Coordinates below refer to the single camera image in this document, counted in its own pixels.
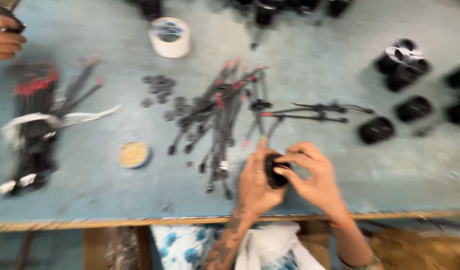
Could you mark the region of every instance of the blue patterned cloth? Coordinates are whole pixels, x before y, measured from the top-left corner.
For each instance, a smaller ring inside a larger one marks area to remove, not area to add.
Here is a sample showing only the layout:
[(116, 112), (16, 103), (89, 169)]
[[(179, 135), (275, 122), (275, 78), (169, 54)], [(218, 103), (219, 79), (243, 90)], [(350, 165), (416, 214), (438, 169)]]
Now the blue patterned cloth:
[[(264, 223), (253, 225), (260, 229)], [(153, 225), (152, 234), (165, 270), (196, 270), (200, 267), (213, 244), (218, 240), (224, 224)], [(298, 270), (292, 251), (275, 258), (262, 270)]]

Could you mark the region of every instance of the fingernail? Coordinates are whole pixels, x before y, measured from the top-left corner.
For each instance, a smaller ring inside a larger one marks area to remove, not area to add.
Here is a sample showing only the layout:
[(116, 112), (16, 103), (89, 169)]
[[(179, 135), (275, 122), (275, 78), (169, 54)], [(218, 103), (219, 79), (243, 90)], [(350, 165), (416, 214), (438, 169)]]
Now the fingernail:
[(278, 167), (273, 168), (273, 171), (279, 175), (283, 175), (285, 173), (284, 169)]

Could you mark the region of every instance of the person's hand holding part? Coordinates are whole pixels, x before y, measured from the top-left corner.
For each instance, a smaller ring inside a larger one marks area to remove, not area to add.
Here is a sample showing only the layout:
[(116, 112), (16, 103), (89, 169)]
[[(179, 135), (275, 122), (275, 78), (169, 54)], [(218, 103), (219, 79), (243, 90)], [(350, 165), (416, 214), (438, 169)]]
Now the person's hand holding part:
[(336, 185), (332, 164), (315, 145), (309, 142), (294, 144), (275, 162), (297, 163), (309, 170), (312, 175), (302, 180), (290, 169), (274, 169), (292, 183), (300, 196), (324, 211), (334, 223), (342, 224), (348, 220), (349, 212)]
[[(0, 29), (18, 28), (18, 23), (8, 17), (0, 16)], [(22, 43), (26, 39), (19, 34), (12, 34), (0, 31), (0, 60), (10, 59), (15, 56), (15, 52), (22, 49)]]
[(239, 180), (239, 205), (250, 211), (256, 218), (279, 205), (285, 196), (286, 188), (272, 189), (265, 174), (265, 157), (276, 153), (267, 148), (268, 138), (258, 143), (256, 153), (250, 154)]

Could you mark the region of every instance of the roll of tape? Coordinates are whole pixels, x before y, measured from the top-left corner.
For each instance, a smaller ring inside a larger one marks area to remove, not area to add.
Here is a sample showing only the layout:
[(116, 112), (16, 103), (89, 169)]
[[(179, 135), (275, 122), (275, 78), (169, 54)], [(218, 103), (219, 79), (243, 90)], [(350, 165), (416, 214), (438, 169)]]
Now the roll of tape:
[(190, 51), (190, 28), (179, 19), (162, 17), (152, 21), (148, 35), (160, 56), (180, 58)]

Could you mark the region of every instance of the table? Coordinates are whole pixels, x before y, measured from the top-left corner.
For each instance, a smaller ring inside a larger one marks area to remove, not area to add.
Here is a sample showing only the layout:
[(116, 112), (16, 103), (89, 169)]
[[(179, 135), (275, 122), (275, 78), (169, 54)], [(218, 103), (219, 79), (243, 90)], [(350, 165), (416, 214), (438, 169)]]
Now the table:
[[(192, 50), (181, 59), (159, 57), (146, 34), (147, 23), (136, 6), (121, 0), (24, 1), (16, 14), (27, 24), (28, 43), (19, 56), (26, 61), (52, 60), (64, 83), (79, 72), (77, 59), (95, 54), (102, 59), (96, 75), (106, 85), (79, 107), (95, 113), (117, 104), (117, 113), (65, 128), (54, 158), (59, 169), (42, 189), (17, 197), (0, 195), (0, 230), (90, 228), (126, 225), (224, 222), (235, 200), (226, 200), (221, 183), (205, 193), (209, 174), (197, 164), (211, 137), (191, 155), (179, 145), (167, 156), (178, 129), (162, 114), (173, 103), (142, 108), (149, 96), (144, 75), (177, 80), (175, 96), (200, 95), (228, 58), (243, 56), (246, 65), (265, 64), (274, 108), (290, 102), (327, 103), (334, 99), (376, 109), (389, 117), (397, 137), (375, 146), (363, 145), (356, 128), (370, 119), (358, 112), (350, 123), (287, 119), (271, 140), (284, 152), (301, 140), (313, 142), (332, 161), (348, 208), (357, 218), (441, 217), (460, 215), (460, 130), (446, 123), (428, 138), (414, 138), (419, 125), (398, 121), (395, 104), (411, 95), (427, 97), (442, 117), (454, 99), (442, 77), (460, 62), (460, 0), (359, 0), (339, 20), (320, 27), (309, 17), (284, 12), (277, 27), (253, 52), (252, 34), (238, 12), (216, 0), (165, 0), (165, 15), (185, 21), (192, 30)], [(415, 40), (433, 68), (401, 94), (383, 87), (372, 61), (399, 37)], [(0, 62), (0, 127), (13, 117), (11, 63)], [(237, 145), (252, 122), (243, 109), (235, 127)], [(269, 126), (273, 119), (265, 119)], [(122, 169), (117, 149), (137, 139), (148, 143), (154, 158), (141, 169)], [(253, 149), (258, 138), (254, 135)], [(233, 191), (249, 151), (229, 148)], [(187, 168), (186, 162), (194, 165)], [(14, 159), (0, 135), (0, 184), (10, 175)], [(282, 205), (264, 220), (323, 218), (321, 212), (290, 189)]]

